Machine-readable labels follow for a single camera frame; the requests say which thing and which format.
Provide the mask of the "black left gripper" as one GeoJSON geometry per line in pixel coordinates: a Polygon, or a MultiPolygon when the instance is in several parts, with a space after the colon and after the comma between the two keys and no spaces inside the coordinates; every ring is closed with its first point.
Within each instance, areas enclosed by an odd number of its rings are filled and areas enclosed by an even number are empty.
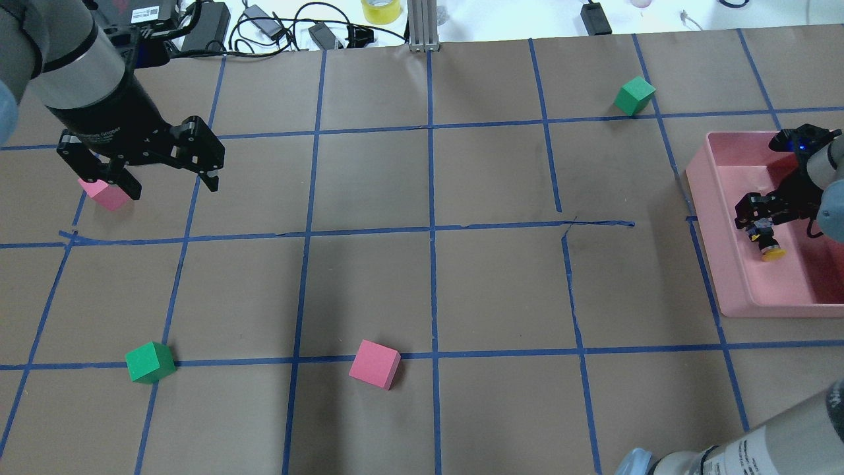
{"type": "Polygon", "coordinates": [[[184,169],[198,174],[210,192],[219,190],[226,148],[199,116],[190,116],[177,126],[161,123],[151,131],[117,130],[106,137],[109,143],[96,144],[65,129],[55,151],[78,177],[106,181],[133,201],[140,199],[142,184],[129,166],[165,164],[184,169]]]}

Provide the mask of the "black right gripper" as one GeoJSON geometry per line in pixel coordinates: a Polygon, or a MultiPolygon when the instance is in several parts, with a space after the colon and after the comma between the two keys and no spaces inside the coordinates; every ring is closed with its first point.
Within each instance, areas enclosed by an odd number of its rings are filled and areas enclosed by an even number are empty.
{"type": "Polygon", "coordinates": [[[771,220],[772,225],[808,220],[806,230],[811,232],[823,192],[822,187],[815,185],[799,170],[794,170],[772,192],[765,195],[745,193],[735,205],[735,228],[746,232],[754,220],[763,218],[771,220]]]}

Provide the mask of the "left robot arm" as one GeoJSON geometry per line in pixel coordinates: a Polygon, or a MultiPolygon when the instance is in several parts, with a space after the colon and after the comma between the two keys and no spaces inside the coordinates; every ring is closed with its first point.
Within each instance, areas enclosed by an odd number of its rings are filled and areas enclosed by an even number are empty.
{"type": "Polygon", "coordinates": [[[191,21],[169,30],[145,15],[109,33],[94,19],[94,1],[3,1],[2,142],[33,90],[64,125],[58,156],[85,183],[102,181],[136,201],[142,186],[130,167],[163,164],[217,191],[226,153],[220,139],[199,116],[168,123],[135,76],[142,54],[187,35],[202,7],[196,1],[191,21]]]}

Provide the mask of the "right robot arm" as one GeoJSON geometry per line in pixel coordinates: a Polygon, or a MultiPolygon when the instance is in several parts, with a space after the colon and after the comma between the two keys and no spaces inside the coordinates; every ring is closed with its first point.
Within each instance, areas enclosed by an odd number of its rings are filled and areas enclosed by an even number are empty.
{"type": "MultiPolygon", "coordinates": [[[[726,317],[842,317],[842,132],[710,132],[687,167],[711,282],[726,317]]],[[[841,474],[842,382],[735,440],[618,474],[841,474]]]]}

